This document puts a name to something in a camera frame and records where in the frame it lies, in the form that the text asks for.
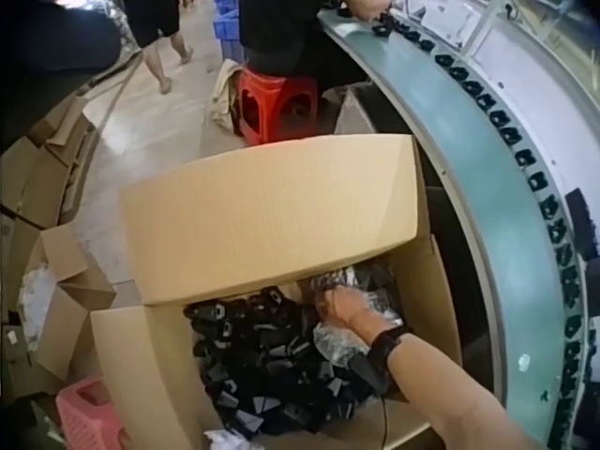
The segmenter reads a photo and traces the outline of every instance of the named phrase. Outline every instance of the person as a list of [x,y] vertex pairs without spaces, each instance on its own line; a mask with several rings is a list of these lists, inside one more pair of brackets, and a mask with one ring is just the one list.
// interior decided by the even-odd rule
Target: person
[[[348,328],[368,346],[396,326],[355,289],[337,287],[317,302],[322,318]],[[461,367],[421,338],[403,334],[389,354],[392,378],[448,450],[545,448],[514,423],[500,402]]]
[[[372,20],[389,0],[348,0],[352,14]],[[323,0],[240,0],[240,42],[250,70],[276,77],[308,76],[320,94],[363,81],[365,72],[319,28]]]
[[193,54],[179,30],[179,0],[124,0],[123,3],[131,34],[142,49],[144,63],[158,80],[160,94],[169,94],[173,82],[162,68],[158,38],[169,38],[182,65],[187,64]]

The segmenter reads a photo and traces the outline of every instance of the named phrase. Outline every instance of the pink plastic basket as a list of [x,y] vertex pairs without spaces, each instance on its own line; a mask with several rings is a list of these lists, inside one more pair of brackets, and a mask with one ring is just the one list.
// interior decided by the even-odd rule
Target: pink plastic basket
[[56,408],[71,450],[121,450],[126,438],[101,377],[66,387],[56,396]]

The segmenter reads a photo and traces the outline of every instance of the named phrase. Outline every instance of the concrete floor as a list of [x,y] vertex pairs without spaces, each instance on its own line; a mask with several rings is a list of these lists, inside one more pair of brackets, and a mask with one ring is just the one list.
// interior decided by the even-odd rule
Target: concrete floor
[[168,39],[160,42],[165,72],[173,80],[169,95],[158,92],[144,64],[86,94],[90,102],[85,114],[100,130],[100,142],[72,225],[115,286],[115,307],[140,301],[127,261],[119,189],[202,156],[244,146],[239,138],[204,123],[205,104],[221,64],[212,26],[215,14],[211,0],[197,0],[183,12],[181,28],[195,52],[188,65],[179,65]]

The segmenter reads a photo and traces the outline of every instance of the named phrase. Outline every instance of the stool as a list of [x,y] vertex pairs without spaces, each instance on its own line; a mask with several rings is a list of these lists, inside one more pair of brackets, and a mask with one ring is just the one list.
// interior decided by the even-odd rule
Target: stool
[[66,387],[56,396],[56,408],[71,450],[121,450],[127,437],[101,377]]
[[[317,84],[311,78],[269,77],[244,67],[238,81],[240,130],[251,145],[314,136],[317,131]],[[286,107],[308,100],[307,117],[294,129],[283,129]]]

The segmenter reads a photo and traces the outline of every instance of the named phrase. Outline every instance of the blue crate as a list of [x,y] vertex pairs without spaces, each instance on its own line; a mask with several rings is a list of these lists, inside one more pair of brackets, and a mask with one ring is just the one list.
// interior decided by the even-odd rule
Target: blue crate
[[215,37],[221,43],[223,60],[232,59],[237,63],[243,64],[246,60],[246,52],[240,43],[238,9],[218,16],[213,21],[213,28],[215,30]]
[[227,14],[237,9],[237,0],[215,0],[215,6],[219,15]]
[[240,40],[239,11],[234,9],[213,20],[215,38],[219,40]]

